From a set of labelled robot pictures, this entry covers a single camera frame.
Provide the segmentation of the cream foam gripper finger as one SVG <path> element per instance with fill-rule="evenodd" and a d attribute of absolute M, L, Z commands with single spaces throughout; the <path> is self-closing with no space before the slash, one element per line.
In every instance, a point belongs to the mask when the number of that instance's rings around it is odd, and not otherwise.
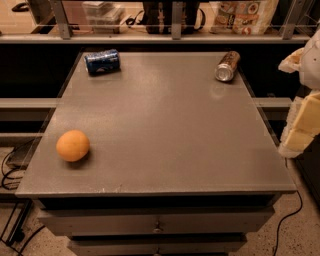
<path fill-rule="evenodd" d="M 286 73 L 293 73 L 295 71 L 300 72 L 303 53 L 304 48 L 297 49 L 281 61 L 278 69 Z"/>
<path fill-rule="evenodd" d="M 300 155 L 320 134 L 320 92 L 312 91 L 305 98 L 295 97 L 291 103 L 278 152 L 282 157 Z"/>

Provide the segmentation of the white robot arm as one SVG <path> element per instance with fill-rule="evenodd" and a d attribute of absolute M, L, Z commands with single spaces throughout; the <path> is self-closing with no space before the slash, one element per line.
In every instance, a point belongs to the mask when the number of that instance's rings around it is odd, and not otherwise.
<path fill-rule="evenodd" d="M 320 31 L 303 48 L 282 60 L 278 69 L 286 73 L 298 71 L 300 83 L 311 90 L 304 98 L 294 98 L 280 138 L 280 155 L 295 158 L 320 134 Z"/>

